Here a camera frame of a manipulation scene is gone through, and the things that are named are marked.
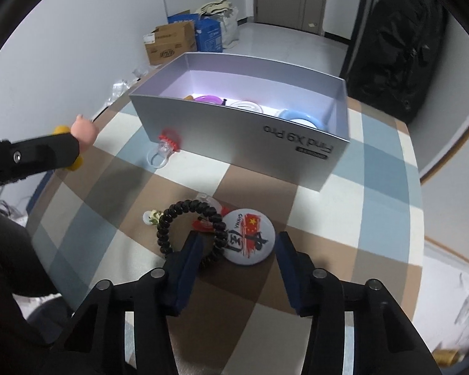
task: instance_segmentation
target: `white pin badge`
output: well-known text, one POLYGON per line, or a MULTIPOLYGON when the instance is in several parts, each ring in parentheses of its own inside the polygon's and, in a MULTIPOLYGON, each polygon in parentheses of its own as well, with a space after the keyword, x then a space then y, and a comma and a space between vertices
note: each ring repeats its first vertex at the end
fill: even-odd
POLYGON ((254 265, 266 259, 275 245, 275 228, 262 213, 249 208, 231 211, 224 216, 228 244, 227 260, 238 265, 254 265))

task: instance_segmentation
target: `open box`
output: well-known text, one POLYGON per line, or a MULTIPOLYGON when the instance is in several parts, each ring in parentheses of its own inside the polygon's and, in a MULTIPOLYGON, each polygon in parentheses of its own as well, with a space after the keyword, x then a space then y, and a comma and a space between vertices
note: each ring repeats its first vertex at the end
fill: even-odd
POLYGON ((321 189, 349 142, 343 79, 288 63, 188 52, 130 98, 151 141, 164 134, 186 151, 313 190, 321 189), (265 114, 184 100, 191 94, 255 102, 265 114), (275 116, 283 109, 318 119, 326 131, 275 116))

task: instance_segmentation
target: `table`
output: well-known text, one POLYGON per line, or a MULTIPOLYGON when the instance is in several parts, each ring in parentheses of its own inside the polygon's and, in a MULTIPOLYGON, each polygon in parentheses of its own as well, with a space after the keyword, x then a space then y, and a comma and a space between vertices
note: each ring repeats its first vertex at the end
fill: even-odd
MULTIPOLYGON (((421 279, 424 218, 406 126, 349 100, 351 143, 321 192, 181 151, 154 171, 150 143, 127 95, 95 121, 101 133, 75 172, 56 171, 28 221, 40 260, 76 308, 101 279, 138 279, 164 262, 144 211, 207 193, 253 208, 286 230, 297 250, 342 280, 380 279, 413 316, 421 279)), ((180 248, 194 215, 171 226, 180 248)), ((353 339, 346 320, 346 362, 353 339)), ((169 318, 179 373, 299 373, 311 320, 289 306, 274 255, 252 267, 227 261, 196 279, 188 306, 169 318)), ((133 316, 126 358, 134 360, 133 316)))

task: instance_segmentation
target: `dark clothing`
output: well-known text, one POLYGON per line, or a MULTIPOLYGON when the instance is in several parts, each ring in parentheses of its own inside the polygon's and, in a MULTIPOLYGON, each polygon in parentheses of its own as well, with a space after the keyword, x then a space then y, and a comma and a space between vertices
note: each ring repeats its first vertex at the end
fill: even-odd
POLYGON ((0 355, 14 373, 33 373, 49 345, 26 322, 13 293, 41 297, 57 292, 26 229, 0 214, 0 355))

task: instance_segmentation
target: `purple round object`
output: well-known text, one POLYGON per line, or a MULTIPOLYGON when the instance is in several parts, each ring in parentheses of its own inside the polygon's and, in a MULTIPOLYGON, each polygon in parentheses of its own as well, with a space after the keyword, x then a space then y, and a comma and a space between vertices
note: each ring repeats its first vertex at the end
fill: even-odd
POLYGON ((218 96, 200 96, 194 99, 195 101, 200 101, 202 103, 210 103, 210 104, 217 104, 222 105, 223 100, 218 96))

